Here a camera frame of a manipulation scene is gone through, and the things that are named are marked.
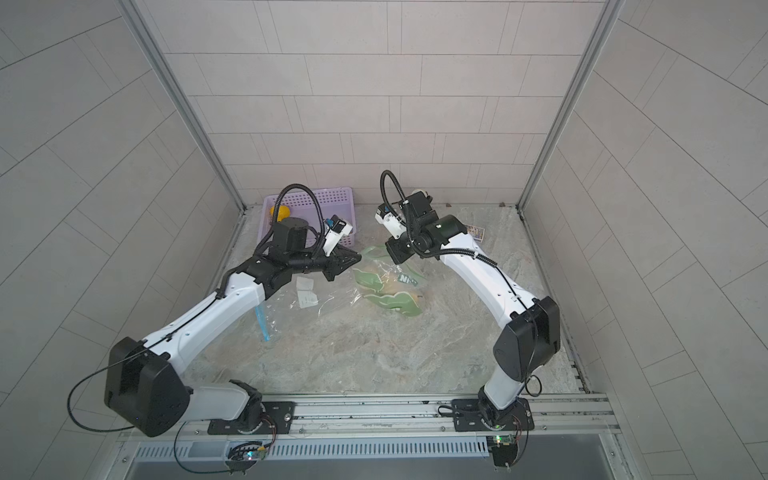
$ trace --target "marble floor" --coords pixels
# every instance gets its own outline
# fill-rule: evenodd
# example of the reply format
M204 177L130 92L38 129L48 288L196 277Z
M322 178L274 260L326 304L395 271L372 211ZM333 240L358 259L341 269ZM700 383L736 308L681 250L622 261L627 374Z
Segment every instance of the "marble floor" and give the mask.
M441 216L453 214L465 224L484 227L481 247L486 254L520 286L545 295L513 207L437 207ZM230 265L245 260L258 243L260 209L250 211ZM374 221L375 209L356 206L354 250L382 245L389 237ZM193 361L184 380L239 379L267 393L476 393L495 367L491 347L499 333L496 322L448 267L416 257L409 263L426 277L419 285L421 315L406 317L373 305L362 298L350 270L334 282L326 282L321 273L310 274L319 305L300 309L294 276L264 304L269 341L255 313L247 313ZM581 386L564 349L536 373L546 393L578 392Z

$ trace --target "plastic basket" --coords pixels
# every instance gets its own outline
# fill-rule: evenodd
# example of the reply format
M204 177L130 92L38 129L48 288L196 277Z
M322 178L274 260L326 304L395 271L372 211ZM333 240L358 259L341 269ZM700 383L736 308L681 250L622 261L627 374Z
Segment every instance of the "plastic basket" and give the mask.
M349 187L320 188L312 190L312 192L314 192L315 197L317 197L317 201L320 203L320 208L323 209L323 216L325 218L331 218L333 215L338 215L339 218L352 224L352 233L342 238L339 242L345 247L352 247L355 244L355 232L357 230L355 202L352 199L352 189ZM261 209L261 223L259 225L259 240L261 240L264 237L264 234L269 230L269 225L272 221L270 208L275 206L275 200L277 200L277 195L270 195L264 198L264 207ZM305 192L301 190L291 191L283 197L283 201L280 202L280 204L290 208L291 217L303 218L319 231L315 204L312 203L312 199ZM306 236L306 245L310 246L314 243L315 236L312 235L312 232L309 232Z

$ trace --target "wall tile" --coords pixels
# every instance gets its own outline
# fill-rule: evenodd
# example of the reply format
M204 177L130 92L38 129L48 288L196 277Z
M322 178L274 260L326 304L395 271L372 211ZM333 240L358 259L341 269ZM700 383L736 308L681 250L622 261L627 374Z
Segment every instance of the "wall tile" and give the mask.
M661 55L661 60L656 64L656 68L654 68L650 77L648 77L643 84L640 93L637 94L637 97L632 101L635 107L640 108L641 110L645 108L651 95L653 95L656 89L659 88L659 84L664 80L664 77L667 76L667 73L670 68L672 68L672 65L674 65L677 57L679 57L679 54L674 50L667 48L667 50L664 51L664 54Z
M404 132L477 133L483 97L403 97L400 128Z
M480 121L480 133L487 134L491 132L491 124L493 123L493 117L496 115L496 105L498 104L498 97L486 97L485 108L482 112L482 120Z
M141 83L144 84L144 87L149 92L149 95L151 95L157 108L160 108L160 112L164 117L168 117L176 111L176 105L168 96L165 87L160 83L160 79L154 73L154 70L141 75Z
M436 170L431 164L402 164L398 176L407 178L411 187L430 188L465 187L468 175L468 165L443 165Z
M158 275L152 276L152 280L149 281L149 286L171 302L175 302L179 297L179 291L169 285L168 282L161 279Z
M142 215L75 310L101 325L120 329L172 241L157 220Z
M301 165L233 165L231 168L242 188L274 188L306 180Z
M262 160L250 134L210 134L216 153L225 165L268 164Z
M400 132L400 97L389 97L389 132Z
M696 257L694 257L687 247L682 247L675 252L674 255L666 259L661 265L643 277L645 286L647 286L650 292L653 293L658 290L660 286L672 280L676 275L682 273L694 263L696 263Z
M99 435L62 430L42 456L32 479L83 478L103 441Z
M582 182L603 153L603 144L574 112L558 140L558 149Z
M750 324L763 343L768 343L768 263L757 267L723 288L723 292Z
M0 406L0 463L8 478L30 478L67 418L69 389L96 369L103 346L59 329ZM99 442L102 437L94 435Z
M208 291L211 281L219 273L219 263L223 255L228 253L226 251L227 245L240 218L240 212L234 207L234 204L230 202L228 206L225 204L224 207L223 213L214 225L190 272L190 280L204 292Z
M291 132L282 97L219 96L196 99L212 133Z
M594 181L597 180L598 175L600 175L600 172L603 171L611 158L613 158L611 156L611 152L609 152L607 148L604 148L602 153L600 153L600 157L598 157L598 160L594 162L594 165L592 165L592 168L589 169L589 173L587 174L586 178L584 181L582 181L584 188L587 190L592 188L592 184L594 184Z
M402 53L402 2L387 2L387 53Z
M88 38L123 86L150 69L149 62L122 18L90 30Z
M579 55L533 55L525 72L520 95L560 97L565 95L576 72Z
M745 445L761 472L768 472L768 442Z
M766 226L661 130L627 172L718 285L768 260Z
M746 88L766 65L768 65L768 37L764 35L728 77L728 81L738 88Z
M609 160L589 195L640 276L677 252L683 242L616 160Z
M388 168L388 164L315 165L315 175L321 188L378 188L379 176Z
M589 260L641 367L683 347L615 237Z
M582 316L586 320L591 319L607 307L608 302L568 225L563 227L552 246L563 267L565 278L571 285Z
M147 6L170 53L266 53L251 2L155 0Z
M606 223L598 232L597 235L594 236L592 240L587 243L587 246L584 247L584 258L587 260L591 259L593 255L595 255L600 247L602 247L605 242L608 241L609 238L611 238L614 235L614 233L611 231L611 228Z
M11 274L89 190L47 147L0 177L0 224L4 226L0 229L0 280Z
M167 325L166 318L173 303L148 286L139 297L128 320L118 333L118 339L126 336L135 340L143 339L150 333Z
M760 478L744 445L698 373L657 385L654 394L697 478ZM704 435L717 435L723 443L718 455L712 455L701 444Z
M168 147L165 146L165 143L163 143L163 141L157 135L157 131L153 131L151 134L149 134L147 141L152 145L152 148L154 148L157 154L160 155L160 158L163 159L163 162L165 162L165 166L168 167L168 170L176 173L176 170L179 169L179 162L176 161L174 156L168 150Z
M616 320L614 311L611 310L609 306L606 306L597 315L593 316L590 320L587 321L587 328L589 329L589 333L594 335L598 332L598 330L613 322L614 320Z
M768 180L744 197L743 203L757 216L768 212Z
M511 164L518 153L520 134L447 134L446 164Z
M112 345L114 338L118 334L114 330L108 329L99 322L94 322L74 310L72 310L69 315L67 315L67 318L64 319L61 328L76 333L79 336L83 336L90 341L106 346L107 348Z
M634 100L666 50L651 37L616 22L594 70L623 96Z
M694 473L690 469L682 450L647 453L643 457L645 457L645 462L653 475L689 475Z
M2 43L2 38L2 34L0 34L0 44ZM112 93L115 93L123 88L123 84L120 83L118 77L114 74L109 64L104 60L104 57L101 56L101 53L99 52L98 48L96 48L96 45L94 45L94 42L92 42L88 37L87 32L74 37L72 40L74 40L74 43L78 44L78 47L80 47L82 50L83 55L88 58L88 61L91 63L93 68L96 69L99 76L102 80L104 80L104 83L107 84Z
M157 194L155 202L182 227L214 179L208 161L196 150Z
M496 54L507 16L505 3L403 2L402 52Z
M283 49L280 47L280 38L277 36L269 2L254 2L253 7L256 8L256 13L259 16L259 26L264 35L267 51L269 53L281 53Z
M594 342L640 450L652 453L679 449L619 324L613 322L597 332Z
M558 113L559 97L503 97L498 99L491 132L545 134Z
M727 78L766 32L768 5L736 0L653 2L639 28L707 70Z
M654 129L645 115L595 73L581 92L576 112L622 167Z
M309 95L303 55L197 54L214 95Z
M0 58L6 63L11 64L24 58L24 54L5 33L0 31Z
M522 194L522 188L489 188L488 195L485 196L485 202L480 201L471 203L496 204L504 202L511 207L520 201Z
M208 190L205 190L205 194L203 194L203 202L208 206L211 213L214 214L215 220L219 219L229 201L229 192L218 178L210 183Z
M95 187L162 121L147 89L135 81L65 128L48 146Z
M118 242L114 238L91 222L78 209L75 208L70 212L64 221L78 231L80 235L89 239L96 247L101 248L107 255L111 255L118 248Z
M111 95L73 41L0 71L0 145L24 158Z
M594 3L526 3L512 53L581 55L601 9Z
M650 386L676 379L691 372L696 372L696 366L690 361L690 357L685 351L675 353L643 369Z
M480 165L476 187L523 188L531 175L531 165Z
M283 53L386 53L385 2L271 2Z
M203 71L194 55L191 53L169 53L165 55L165 59L185 94L211 95L210 87L208 87Z
M699 264L656 290L654 298L741 440L765 441L768 418L760 399L768 395L768 349Z
M422 58L419 55L307 55L304 68L305 74L309 69L315 95L418 95Z
M307 132L387 132L387 97L296 97Z
M145 140L91 190L78 210L121 242L171 175Z
M501 5L414 3L407 5ZM425 55L422 95L517 95L529 57L524 55Z
M434 147L434 134L352 134L356 164L428 164Z
M644 112L737 198L768 179L768 105L678 58Z
M274 164L343 164L339 134L262 134Z
M163 145L176 159L176 163L182 165L192 154L197 144L187 129L187 125L178 112L171 115L159 127L157 136L163 141Z
M11 392L107 259L93 243L60 224L0 285L5 332L0 337L1 391ZM41 291L44 302L39 301Z
M582 365L589 365L600 358L600 353L594 346L592 335L584 322L584 317L581 315L560 263L554 262L547 275L552 288L551 293L560 307L561 320L568 325L568 332L573 339L575 355L581 360Z
M166 214L157 203L152 202L147 208L147 213L154 217L154 219L157 220L157 222L160 223L172 237L179 234L179 227L177 227L174 221L170 219L168 214Z
M119 16L107 0L34 4L9 0L0 6L0 28L24 55L31 55Z
M563 166L558 175L552 194L563 210L579 246L586 248L605 225L605 220L568 164Z

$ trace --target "transparent plastic sheet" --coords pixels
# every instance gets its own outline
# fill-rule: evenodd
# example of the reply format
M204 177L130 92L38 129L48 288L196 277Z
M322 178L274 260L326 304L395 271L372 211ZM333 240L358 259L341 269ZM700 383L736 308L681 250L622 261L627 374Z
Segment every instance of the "transparent plastic sheet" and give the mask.
M427 280L413 262L395 265L384 246L368 247L360 253L362 260L333 282L321 272L294 275L291 283L257 307L262 337L267 341L280 338L281 331L291 324L306 325L307 320L354 307L360 300L403 316L422 313Z

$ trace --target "vent grille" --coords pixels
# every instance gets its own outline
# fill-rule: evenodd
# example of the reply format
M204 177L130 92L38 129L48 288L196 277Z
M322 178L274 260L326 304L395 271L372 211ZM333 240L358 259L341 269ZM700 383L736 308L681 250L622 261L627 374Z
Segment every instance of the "vent grille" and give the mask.
M185 462L221 460L226 452L243 443L230 441L178 442L177 454ZM213 451L220 452L212 456ZM322 458L431 458L487 457L485 437L420 437L392 439L278 439L268 460ZM173 442L142 442L135 462L166 462L173 459Z

